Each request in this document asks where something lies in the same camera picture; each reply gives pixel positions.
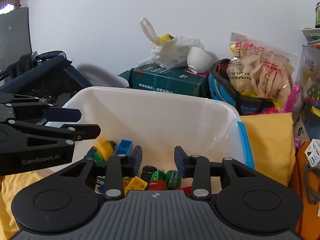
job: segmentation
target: green building block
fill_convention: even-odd
[[[317,101],[320,101],[320,87],[319,85],[312,85],[307,91],[308,97]]]
[[[167,190],[178,189],[181,184],[181,176],[178,171],[167,172]]]
[[[93,156],[96,159],[97,163],[103,162],[102,158],[100,157],[99,152],[95,152]]]
[[[155,171],[151,177],[152,180],[164,180],[167,181],[167,175],[162,171]]]

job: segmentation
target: jar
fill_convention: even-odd
[[[320,28],[320,2],[316,5],[316,28]]]

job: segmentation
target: gray door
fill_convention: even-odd
[[[0,15],[0,47],[4,68],[31,52],[27,7]]]

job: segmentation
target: orange bag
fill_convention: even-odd
[[[320,217],[318,217],[319,203],[310,205],[307,200],[306,187],[304,184],[304,164],[308,159],[305,150],[308,148],[310,141],[306,141],[296,155],[296,163],[291,176],[289,187],[293,189],[303,201],[302,217],[295,229],[304,240],[317,240],[320,237]],[[308,173],[308,182],[311,188],[319,189],[320,178],[312,172]]]

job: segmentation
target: white plastic bag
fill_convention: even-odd
[[[171,40],[161,42],[151,23],[143,18],[140,26],[146,37],[152,41],[150,57],[138,62],[139,66],[156,63],[163,68],[177,68],[184,66],[188,53],[192,47],[204,49],[204,45],[199,39],[191,39],[177,36]]]

